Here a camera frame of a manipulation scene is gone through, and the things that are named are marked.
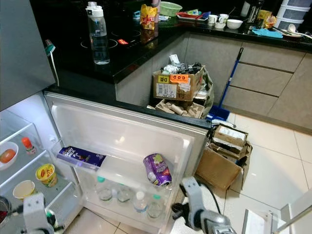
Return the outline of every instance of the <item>small red bottle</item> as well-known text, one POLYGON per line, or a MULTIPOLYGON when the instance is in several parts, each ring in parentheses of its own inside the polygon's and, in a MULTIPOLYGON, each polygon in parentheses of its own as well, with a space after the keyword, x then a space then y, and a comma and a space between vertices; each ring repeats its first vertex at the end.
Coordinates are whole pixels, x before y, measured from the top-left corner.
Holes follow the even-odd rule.
POLYGON ((26 153, 28 155, 33 155, 36 153, 36 149, 32 145, 32 143, 28 137, 24 137, 21 141, 22 141, 23 145, 26 147, 26 153))

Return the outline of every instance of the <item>blue cloth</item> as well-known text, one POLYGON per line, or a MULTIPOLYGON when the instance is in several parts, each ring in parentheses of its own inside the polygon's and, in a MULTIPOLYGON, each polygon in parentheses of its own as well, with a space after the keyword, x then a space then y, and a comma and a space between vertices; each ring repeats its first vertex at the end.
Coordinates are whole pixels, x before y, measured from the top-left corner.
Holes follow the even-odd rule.
POLYGON ((253 29, 253 33, 255 33, 259 36, 264 36, 264 37, 283 38, 283 34, 281 34, 280 32, 269 31, 266 28, 253 29))

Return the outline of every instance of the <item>refrigerator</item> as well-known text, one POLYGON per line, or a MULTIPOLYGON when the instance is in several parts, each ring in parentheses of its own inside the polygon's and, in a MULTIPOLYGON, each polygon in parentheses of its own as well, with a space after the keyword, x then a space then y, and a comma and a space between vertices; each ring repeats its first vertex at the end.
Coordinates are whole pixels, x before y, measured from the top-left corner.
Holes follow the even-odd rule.
MULTIPOLYGON (((0 118, 0 149, 8 141, 19 147, 16 161, 0 171, 0 195, 13 208, 17 207, 22 201, 13 196, 14 187, 31 180, 37 192, 44 194, 46 208, 66 228, 86 207, 146 232, 166 233, 179 183, 184 176, 193 174, 207 141, 207 130, 201 128, 49 92, 38 92, 3 110, 0 118), (28 137, 36 148, 34 155, 26 154, 23 137, 28 137), (59 151, 67 146, 106 158, 100 167, 84 165, 77 159, 66 160, 59 151), (171 186, 149 182, 143 159, 152 153, 163 155, 172 175, 171 186), (51 188, 35 176, 37 168, 46 163, 55 165, 58 177, 51 188), (149 218, 146 212, 138 213, 131 200, 122 204, 115 197, 109 202, 101 201, 96 193, 97 176, 123 184, 134 193, 143 191, 148 199, 161 196, 162 214, 149 218)), ((23 217, 18 215, 9 218, 0 232, 17 233, 23 227, 23 217)))
MULTIPOLYGON (((4 169, 0 163, 0 196, 16 208, 23 201, 13 196, 14 187, 31 180, 36 192, 43 193, 45 208, 54 212, 65 229, 85 207, 152 234, 169 233, 171 204, 183 199, 179 184, 195 172, 208 127, 43 91, 55 80, 29 1, 1 1, 0 7, 0 150, 2 153, 8 142, 18 148, 10 167, 4 169), (23 137, 30 139, 35 154, 26 153, 23 137), (100 167, 69 160, 59 154, 68 146, 106 158, 100 167), (149 182, 143 159, 153 153, 163 155, 172 176, 171 186, 149 182), (36 170, 47 163, 55 166, 58 182, 53 187, 36 179, 36 170), (161 215, 153 219, 146 212, 138 213, 132 200, 121 204, 116 194, 109 202, 100 200, 98 176, 133 193, 142 191, 148 199, 159 195, 164 205, 161 215)), ((5 222, 0 224, 1 234, 20 233, 25 226, 22 214, 5 222)))

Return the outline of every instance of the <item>white mug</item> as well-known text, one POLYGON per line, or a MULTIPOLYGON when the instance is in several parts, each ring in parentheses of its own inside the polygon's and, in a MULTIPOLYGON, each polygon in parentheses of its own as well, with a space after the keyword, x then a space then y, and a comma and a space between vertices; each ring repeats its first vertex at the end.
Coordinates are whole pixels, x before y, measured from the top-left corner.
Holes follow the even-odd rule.
POLYGON ((214 26, 217 19, 218 19, 217 15, 209 15, 208 16, 208 25, 214 26))
POLYGON ((228 18, 229 18, 229 15, 227 15, 227 14, 220 14, 219 15, 219 23, 226 23, 228 18))

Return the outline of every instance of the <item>broom handle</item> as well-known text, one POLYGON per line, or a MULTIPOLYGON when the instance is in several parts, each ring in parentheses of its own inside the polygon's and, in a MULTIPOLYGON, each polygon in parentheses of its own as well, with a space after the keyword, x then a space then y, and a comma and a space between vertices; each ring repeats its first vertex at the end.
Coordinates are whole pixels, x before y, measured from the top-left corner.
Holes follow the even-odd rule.
POLYGON ((232 70, 231 75, 230 75, 230 78, 229 78, 229 81, 228 81, 228 83, 227 83, 226 86, 225 86, 225 89, 224 89, 224 92, 223 92, 221 101, 220 101, 220 103, 219 103, 219 108, 221 108, 221 106, 222 106, 222 103, 223 103, 223 101, 224 101, 226 92, 228 91, 228 88, 229 88, 230 83, 231 83, 231 81, 232 81, 232 78, 233 78, 234 72, 235 72, 235 70, 236 70, 237 64, 238 64, 238 62, 239 62, 239 60, 240 60, 240 57, 241 57, 241 55, 242 55, 242 53, 243 53, 243 50, 244 50, 243 47, 241 47, 241 48, 239 49, 239 52, 238 52, 238 55, 237 55, 237 58, 236 58, 236 61, 235 61, 233 70, 232 70))

